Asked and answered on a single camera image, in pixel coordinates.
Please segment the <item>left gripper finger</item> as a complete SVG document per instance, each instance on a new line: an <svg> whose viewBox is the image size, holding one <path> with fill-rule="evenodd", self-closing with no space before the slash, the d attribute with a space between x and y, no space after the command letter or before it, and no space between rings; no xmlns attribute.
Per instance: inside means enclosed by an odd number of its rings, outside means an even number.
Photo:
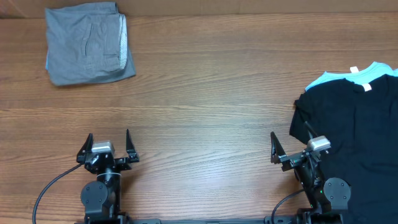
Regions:
<svg viewBox="0 0 398 224"><path fill-rule="evenodd" d="M76 155L77 163L85 163L86 156L91 152L93 146L93 134L89 133L84 145L81 147Z"/></svg>
<svg viewBox="0 0 398 224"><path fill-rule="evenodd" d="M129 162L139 162L139 155L131 138L130 131L126 130L126 152L128 154Z"/></svg>

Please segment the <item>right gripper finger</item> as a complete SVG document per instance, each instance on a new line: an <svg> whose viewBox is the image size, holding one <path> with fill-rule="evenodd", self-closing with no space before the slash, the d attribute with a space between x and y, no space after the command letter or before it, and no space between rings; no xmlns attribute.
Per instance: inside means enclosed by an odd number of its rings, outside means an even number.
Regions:
<svg viewBox="0 0 398 224"><path fill-rule="evenodd" d="M271 132L271 162L274 164L283 163L286 158L284 148L280 144L275 132Z"/></svg>
<svg viewBox="0 0 398 224"><path fill-rule="evenodd" d="M305 129L307 130L309 139L317 138L318 134L308 121L304 122Z"/></svg>

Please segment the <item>black t-shirt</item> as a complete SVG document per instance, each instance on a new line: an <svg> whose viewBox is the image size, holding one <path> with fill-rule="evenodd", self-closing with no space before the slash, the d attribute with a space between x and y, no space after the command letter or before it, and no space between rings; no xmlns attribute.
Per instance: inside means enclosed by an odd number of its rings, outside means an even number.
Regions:
<svg viewBox="0 0 398 224"><path fill-rule="evenodd" d="M345 223L397 223L397 77L370 86L342 79L312 87L295 101L290 135L307 143L309 123L331 142L320 168L351 186Z"/></svg>

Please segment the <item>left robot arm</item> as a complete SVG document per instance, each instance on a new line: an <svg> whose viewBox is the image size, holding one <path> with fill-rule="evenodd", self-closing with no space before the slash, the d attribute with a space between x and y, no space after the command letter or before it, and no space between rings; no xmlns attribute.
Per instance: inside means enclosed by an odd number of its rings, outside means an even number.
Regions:
<svg viewBox="0 0 398 224"><path fill-rule="evenodd" d="M76 161L96 180L86 184L80 198L85 207L85 223L132 223L131 217L121 211L121 172L132 169L139 162L130 131L126 131L126 157L115 157L111 141L94 142L89 134L76 155Z"/></svg>

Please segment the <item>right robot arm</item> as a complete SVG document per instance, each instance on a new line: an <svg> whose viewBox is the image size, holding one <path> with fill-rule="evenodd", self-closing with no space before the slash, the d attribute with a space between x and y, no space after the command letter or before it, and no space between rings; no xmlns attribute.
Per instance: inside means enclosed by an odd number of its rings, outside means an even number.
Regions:
<svg viewBox="0 0 398 224"><path fill-rule="evenodd" d="M321 155L331 148L325 136L319 136L308 122L304 123L310 137L302 152L287 155L275 133L271 132L271 162L281 164L282 170L293 170L302 189L283 198L273 209L265 223L343 223L342 212L348 209L351 186L337 177L325 178L319 164ZM277 216L277 209L288 199L305 193L310 208L300 208L296 215Z"/></svg>

